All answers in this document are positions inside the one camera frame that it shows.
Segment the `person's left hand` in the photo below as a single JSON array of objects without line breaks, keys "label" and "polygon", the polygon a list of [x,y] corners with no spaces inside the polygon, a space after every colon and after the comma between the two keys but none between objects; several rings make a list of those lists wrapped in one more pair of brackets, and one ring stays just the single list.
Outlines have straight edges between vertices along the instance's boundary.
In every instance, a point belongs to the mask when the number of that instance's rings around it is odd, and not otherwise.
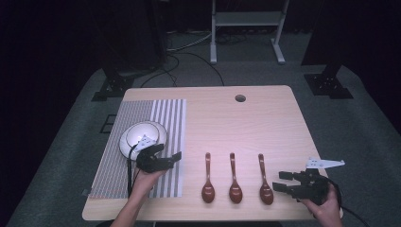
[{"label": "person's left hand", "polygon": [[165,170],[147,173],[137,167],[130,198],[145,198],[159,178],[165,174]]}]

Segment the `person's right hand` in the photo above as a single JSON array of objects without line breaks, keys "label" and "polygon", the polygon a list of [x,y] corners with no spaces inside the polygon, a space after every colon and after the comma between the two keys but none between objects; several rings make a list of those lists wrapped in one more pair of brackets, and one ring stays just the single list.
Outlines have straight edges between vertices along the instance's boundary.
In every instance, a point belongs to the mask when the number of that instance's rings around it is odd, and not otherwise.
[{"label": "person's right hand", "polygon": [[326,201],[323,204],[317,205],[311,200],[301,200],[301,203],[317,219],[322,227],[343,227],[337,191],[331,183],[328,185]]}]

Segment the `grey striped placemat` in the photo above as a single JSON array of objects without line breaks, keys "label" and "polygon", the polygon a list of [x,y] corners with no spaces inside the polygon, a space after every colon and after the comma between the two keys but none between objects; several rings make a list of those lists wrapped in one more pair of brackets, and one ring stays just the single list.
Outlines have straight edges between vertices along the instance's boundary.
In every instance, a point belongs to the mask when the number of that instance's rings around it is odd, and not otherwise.
[{"label": "grey striped placemat", "polygon": [[122,102],[89,197],[91,199],[125,199],[128,196],[127,158],[119,149],[119,140],[125,130],[139,122],[160,123],[167,131],[167,139],[165,148],[158,153],[158,156],[167,158],[177,152],[184,152],[185,119],[186,101],[184,99]]}]

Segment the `white bowl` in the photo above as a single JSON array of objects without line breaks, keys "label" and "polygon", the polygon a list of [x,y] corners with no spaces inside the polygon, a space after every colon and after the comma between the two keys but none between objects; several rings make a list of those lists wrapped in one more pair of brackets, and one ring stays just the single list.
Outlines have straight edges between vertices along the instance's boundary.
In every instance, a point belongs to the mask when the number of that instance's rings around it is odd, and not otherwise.
[{"label": "white bowl", "polygon": [[138,123],[132,126],[126,136],[126,141],[134,152],[156,145],[158,139],[159,131],[150,123]]}]

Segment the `white plate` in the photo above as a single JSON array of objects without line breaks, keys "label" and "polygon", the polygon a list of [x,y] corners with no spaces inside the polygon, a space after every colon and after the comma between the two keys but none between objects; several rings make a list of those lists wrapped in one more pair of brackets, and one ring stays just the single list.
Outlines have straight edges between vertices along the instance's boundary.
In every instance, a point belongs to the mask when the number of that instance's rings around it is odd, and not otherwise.
[{"label": "white plate", "polygon": [[[139,122],[139,123],[150,123],[152,125],[154,125],[158,131],[159,131],[159,139],[158,139],[158,144],[165,144],[166,143],[166,139],[167,139],[167,131],[165,129],[164,126],[162,126],[160,123],[157,122],[153,122],[153,121],[145,121],[145,122]],[[125,130],[123,132],[123,134],[120,137],[119,140],[119,149],[120,152],[123,154],[124,157],[126,157],[127,159],[130,159],[132,161],[136,160],[136,156],[137,156],[137,152],[133,151],[133,148],[131,148],[127,141],[126,141],[126,136],[128,134],[129,129],[132,127],[130,126],[127,130]]]}]

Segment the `white metal stand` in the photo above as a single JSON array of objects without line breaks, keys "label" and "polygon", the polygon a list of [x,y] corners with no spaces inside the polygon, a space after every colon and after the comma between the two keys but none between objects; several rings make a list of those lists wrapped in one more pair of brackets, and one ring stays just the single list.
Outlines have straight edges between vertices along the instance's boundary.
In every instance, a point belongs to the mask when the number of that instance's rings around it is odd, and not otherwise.
[{"label": "white metal stand", "polygon": [[224,26],[275,26],[275,37],[270,39],[277,62],[285,64],[286,60],[280,47],[280,38],[287,17],[290,0],[284,0],[281,10],[278,11],[255,11],[255,12],[220,12],[216,11],[217,0],[212,0],[211,13],[211,42],[210,62],[217,63],[216,33],[219,27]]}]

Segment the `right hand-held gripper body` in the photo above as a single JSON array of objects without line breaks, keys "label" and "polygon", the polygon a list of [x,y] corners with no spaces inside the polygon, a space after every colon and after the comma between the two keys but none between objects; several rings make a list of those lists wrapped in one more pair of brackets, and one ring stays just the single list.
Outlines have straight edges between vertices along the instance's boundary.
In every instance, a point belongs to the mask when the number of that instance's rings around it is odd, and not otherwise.
[{"label": "right hand-held gripper body", "polygon": [[310,157],[305,164],[305,171],[293,174],[294,179],[301,184],[292,189],[291,196],[294,199],[311,200],[315,204],[321,205],[326,200],[328,185],[331,183],[337,191],[338,203],[341,205],[342,197],[339,186],[328,177],[321,175],[319,170],[344,165],[343,160],[333,161]]}]

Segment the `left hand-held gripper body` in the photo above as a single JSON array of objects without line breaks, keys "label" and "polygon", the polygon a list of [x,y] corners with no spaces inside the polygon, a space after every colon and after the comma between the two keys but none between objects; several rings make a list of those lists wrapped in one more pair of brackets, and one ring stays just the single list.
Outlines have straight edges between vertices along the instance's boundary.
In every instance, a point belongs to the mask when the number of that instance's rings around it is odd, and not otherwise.
[{"label": "left hand-held gripper body", "polygon": [[144,135],[136,146],[136,166],[147,173],[166,170],[166,162],[157,157],[157,154],[164,148],[164,144],[158,144]]}]

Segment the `black stand with base plate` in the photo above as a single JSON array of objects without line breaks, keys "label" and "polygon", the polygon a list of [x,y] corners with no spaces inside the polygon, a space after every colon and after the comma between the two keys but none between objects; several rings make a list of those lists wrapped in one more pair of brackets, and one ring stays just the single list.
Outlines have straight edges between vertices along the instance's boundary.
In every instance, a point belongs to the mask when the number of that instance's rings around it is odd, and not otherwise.
[{"label": "black stand with base plate", "polygon": [[96,58],[106,78],[94,101],[121,97],[138,78],[166,62],[166,32],[158,0],[86,0]]},{"label": "black stand with base plate", "polygon": [[337,78],[343,57],[343,22],[340,0],[323,0],[302,61],[302,65],[325,65],[319,74],[305,74],[305,80],[314,96],[329,96],[332,99],[353,97]]}]

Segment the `brown wooden spoon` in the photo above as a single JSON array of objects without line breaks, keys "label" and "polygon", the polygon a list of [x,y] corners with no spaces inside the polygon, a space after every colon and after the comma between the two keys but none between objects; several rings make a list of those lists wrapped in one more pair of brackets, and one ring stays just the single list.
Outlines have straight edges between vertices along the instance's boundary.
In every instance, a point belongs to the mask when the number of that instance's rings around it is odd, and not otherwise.
[{"label": "brown wooden spoon", "polygon": [[211,165],[211,154],[207,152],[205,154],[206,181],[201,190],[202,199],[206,203],[211,203],[216,195],[215,188],[213,187],[210,179],[210,165]]},{"label": "brown wooden spoon", "polygon": [[230,154],[230,163],[232,170],[232,184],[229,189],[229,197],[234,204],[240,204],[243,199],[243,193],[236,179],[235,155],[233,153]]},{"label": "brown wooden spoon", "polygon": [[264,155],[262,153],[258,154],[258,162],[259,162],[259,167],[260,167],[261,176],[262,176],[262,185],[259,189],[259,196],[260,196],[261,201],[264,202],[266,205],[272,205],[274,196],[273,196],[273,192],[270,188],[270,185],[268,184],[268,181],[267,181]]}]

